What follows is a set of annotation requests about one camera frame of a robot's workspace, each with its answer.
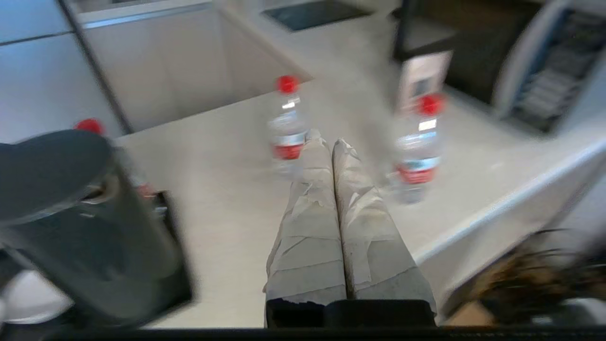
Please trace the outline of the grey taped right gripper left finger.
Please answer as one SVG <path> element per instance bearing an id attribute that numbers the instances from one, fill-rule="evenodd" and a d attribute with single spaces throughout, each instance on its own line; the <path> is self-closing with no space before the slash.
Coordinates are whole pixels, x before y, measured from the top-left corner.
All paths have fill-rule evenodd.
<path id="1" fill-rule="evenodd" d="M 339 212 L 327 141 L 310 131 L 266 265 L 266 327 L 321 327 L 347 299 Z"/>

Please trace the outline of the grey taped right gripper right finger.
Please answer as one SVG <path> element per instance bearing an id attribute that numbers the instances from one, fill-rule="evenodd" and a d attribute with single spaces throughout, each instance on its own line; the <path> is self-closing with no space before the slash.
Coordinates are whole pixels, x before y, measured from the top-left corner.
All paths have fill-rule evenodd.
<path id="1" fill-rule="evenodd" d="M 364 311 L 366 317 L 435 326 L 437 303 L 431 286 L 357 151 L 337 139 L 332 164 L 348 298 L 374 304 Z"/>

